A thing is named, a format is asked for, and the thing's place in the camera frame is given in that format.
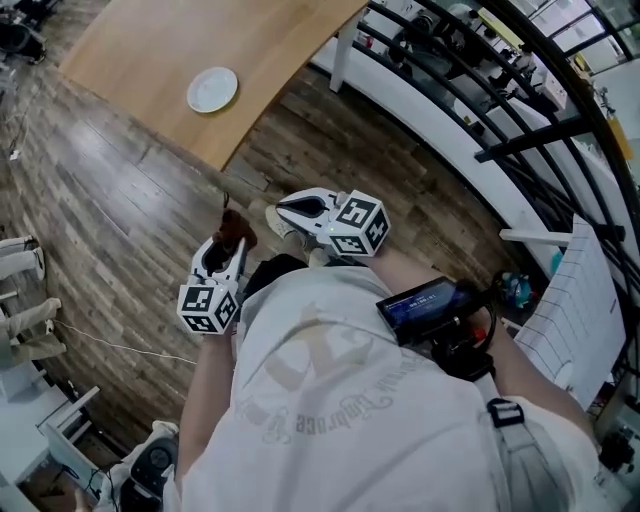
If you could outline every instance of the strap buckle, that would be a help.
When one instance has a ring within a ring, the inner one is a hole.
[[[504,398],[494,398],[487,404],[487,411],[493,420],[495,428],[508,427],[524,423],[524,412],[522,407],[515,402],[510,402]]]

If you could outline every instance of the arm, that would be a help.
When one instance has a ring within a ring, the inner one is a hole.
[[[213,431],[229,409],[233,357],[231,331],[222,336],[206,336],[198,356],[196,371],[189,387],[180,419],[180,448],[176,484],[182,492],[182,479],[202,455]]]
[[[360,261],[367,264],[394,295],[443,275],[388,246],[383,246],[373,258],[361,258]],[[485,309],[476,313],[472,321],[488,332],[490,317]],[[593,441],[593,430],[580,405],[536,369],[499,321],[488,352],[493,357],[495,383],[502,396],[526,398],[569,420]]]

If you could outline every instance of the white sneaker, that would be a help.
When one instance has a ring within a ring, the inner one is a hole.
[[[283,240],[289,233],[295,233],[297,231],[291,224],[282,220],[282,217],[278,215],[276,207],[273,205],[267,206],[264,211],[264,216],[267,218],[267,224],[269,224],[271,231]]]
[[[309,253],[309,268],[325,267],[329,263],[329,256],[323,247],[316,247]]]
[[[38,276],[38,280],[42,281],[45,276],[45,268],[44,268],[44,253],[42,252],[42,248],[38,247],[33,250],[33,254],[36,256],[36,275]]]

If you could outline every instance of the laminate flooring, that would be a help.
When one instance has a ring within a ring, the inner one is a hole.
[[[175,314],[191,256],[216,229],[223,194],[259,237],[246,273],[278,252],[263,209],[311,186],[382,199],[391,243],[427,265],[486,286],[517,269],[500,226],[424,145],[358,93],[329,91],[305,68],[287,86],[224,173],[171,148],[57,71],[104,0],[64,0],[44,24],[48,58],[17,66],[16,94],[0,103],[0,224],[44,248],[45,283],[28,273],[2,283],[16,312],[60,297],[59,319],[111,343],[195,360],[199,341]],[[9,161],[9,149],[20,151]],[[95,423],[125,447],[154,419],[178,421],[194,367],[111,348],[57,326],[67,353],[43,361],[65,389],[94,385]]]

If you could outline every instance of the blue display screen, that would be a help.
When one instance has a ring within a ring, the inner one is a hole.
[[[457,303],[462,296],[463,292],[457,290],[455,284],[443,281],[411,297],[388,304],[385,309],[396,325],[418,319],[430,322],[442,315],[449,305]]]

